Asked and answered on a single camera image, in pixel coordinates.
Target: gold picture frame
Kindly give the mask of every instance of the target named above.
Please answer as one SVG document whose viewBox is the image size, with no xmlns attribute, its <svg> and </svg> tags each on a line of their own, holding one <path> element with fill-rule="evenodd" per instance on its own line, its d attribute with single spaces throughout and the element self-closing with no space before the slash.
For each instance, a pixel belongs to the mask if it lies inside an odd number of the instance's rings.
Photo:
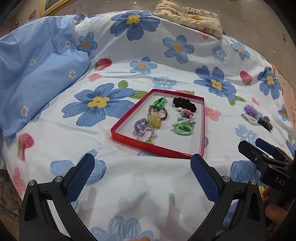
<svg viewBox="0 0 296 241">
<path fill-rule="evenodd" d="M 53 11 L 65 7 L 66 5 L 74 2 L 75 0 L 41 0 L 39 17 L 45 17 L 50 15 Z"/>
</svg>

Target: blue gripper pad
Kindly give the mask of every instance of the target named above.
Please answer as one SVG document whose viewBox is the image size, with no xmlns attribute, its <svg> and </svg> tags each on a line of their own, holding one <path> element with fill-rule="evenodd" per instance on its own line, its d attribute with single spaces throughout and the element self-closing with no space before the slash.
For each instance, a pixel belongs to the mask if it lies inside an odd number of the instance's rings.
<svg viewBox="0 0 296 241">
<path fill-rule="evenodd" d="M 257 147 L 259 147 L 261 150 L 265 151 L 271 156 L 276 153 L 274 146 L 262 140 L 261 138 L 257 138 L 255 144 Z"/>
<path fill-rule="evenodd" d="M 219 200 L 218 184 L 195 155 L 190 159 L 190 166 L 208 200 L 216 204 Z"/>
<path fill-rule="evenodd" d="M 85 183 L 91 175 L 94 169 L 94 156 L 88 153 L 85 154 L 77 165 L 72 168 L 78 168 L 78 170 L 66 187 L 66 200 L 69 204 L 77 200 Z"/>
</svg>

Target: small pillow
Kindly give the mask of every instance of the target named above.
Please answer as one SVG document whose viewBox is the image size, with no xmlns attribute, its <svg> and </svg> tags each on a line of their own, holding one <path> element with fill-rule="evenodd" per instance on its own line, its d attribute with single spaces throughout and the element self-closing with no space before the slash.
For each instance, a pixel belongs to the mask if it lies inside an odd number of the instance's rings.
<svg viewBox="0 0 296 241">
<path fill-rule="evenodd" d="M 5 138 L 23 128 L 76 81 L 91 61 L 74 46 L 74 19 L 45 17 L 0 39 L 0 127 Z"/>
</svg>

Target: human hand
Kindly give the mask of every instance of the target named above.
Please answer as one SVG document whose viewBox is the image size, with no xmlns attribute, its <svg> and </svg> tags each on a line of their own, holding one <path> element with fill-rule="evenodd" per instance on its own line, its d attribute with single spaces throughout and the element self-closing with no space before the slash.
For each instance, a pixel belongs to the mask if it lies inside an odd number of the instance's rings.
<svg viewBox="0 0 296 241">
<path fill-rule="evenodd" d="M 275 232 L 278 227 L 282 224 L 285 217 L 287 216 L 288 211 L 284 210 L 282 207 L 277 206 L 275 204 L 269 204 L 268 199 L 270 195 L 271 187 L 267 187 L 264 192 L 262 193 L 262 202 L 265 209 L 265 215 L 273 221 L 275 224 L 271 224 L 266 228 L 266 231 L 269 232 L 272 230 L 272 233 Z"/>
</svg>

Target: floral bedsheet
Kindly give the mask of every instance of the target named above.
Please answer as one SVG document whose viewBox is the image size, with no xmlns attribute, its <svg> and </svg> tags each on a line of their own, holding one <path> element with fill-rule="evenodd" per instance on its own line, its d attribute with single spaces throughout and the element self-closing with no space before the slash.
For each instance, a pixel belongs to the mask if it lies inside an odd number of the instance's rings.
<svg viewBox="0 0 296 241">
<path fill-rule="evenodd" d="M 256 179 L 264 190 L 252 163 L 239 161 L 246 160 L 237 149 L 242 140 L 255 144 L 260 137 L 294 154 L 279 80 L 259 53 L 230 37 L 217 39 L 145 11 L 74 18 L 75 46 L 92 64 L 12 144 L 3 144 L 1 158 L 21 197 L 29 180 L 49 182 L 91 153 L 94 171 L 72 206 L 98 240 L 187 240 L 213 205 L 189 160 L 155 157 L 110 134 L 152 88 L 205 98 L 204 159 L 221 175 Z M 273 131 L 249 124 L 241 113 L 267 115 Z"/>
</svg>

